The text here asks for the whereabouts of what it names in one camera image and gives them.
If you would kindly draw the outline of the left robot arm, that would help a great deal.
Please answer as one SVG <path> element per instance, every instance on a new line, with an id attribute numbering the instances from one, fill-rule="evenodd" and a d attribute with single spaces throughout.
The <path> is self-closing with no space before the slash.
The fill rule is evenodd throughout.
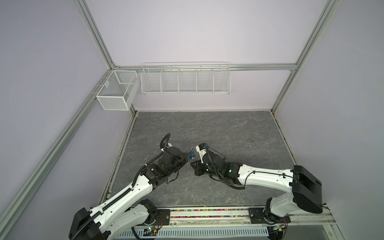
<path id="1" fill-rule="evenodd" d="M 158 209 L 144 196 L 170 183 L 169 177 L 178 174 L 188 161 L 186 153 L 169 144 L 170 136 L 163 137 L 161 152 L 144 164 L 123 190 L 89 211 L 82 208 L 75 214 L 69 239 L 112 240 L 127 229 L 156 221 Z"/>

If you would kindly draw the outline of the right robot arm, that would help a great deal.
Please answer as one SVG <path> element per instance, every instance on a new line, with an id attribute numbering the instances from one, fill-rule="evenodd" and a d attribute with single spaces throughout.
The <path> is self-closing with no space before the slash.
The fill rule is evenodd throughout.
<path id="1" fill-rule="evenodd" d="M 283 218 L 298 210 L 321 214 L 325 209 L 321 181 L 303 166 L 271 170 L 226 162 L 205 143 L 192 147 L 191 152 L 199 155 L 199 159 L 191 163 L 196 176 L 208 175 L 236 190 L 261 186 L 283 191 L 283 195 L 267 200 L 263 212 L 265 217 Z"/>

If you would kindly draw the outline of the blue padlock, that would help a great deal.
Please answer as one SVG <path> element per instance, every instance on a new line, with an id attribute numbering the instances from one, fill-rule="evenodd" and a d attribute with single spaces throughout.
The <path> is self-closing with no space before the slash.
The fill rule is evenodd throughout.
<path id="1" fill-rule="evenodd" d="M 188 156 L 191 160 L 195 160 L 196 159 L 196 148 L 195 147 L 191 147 L 191 150 L 189 151 L 188 153 Z"/>

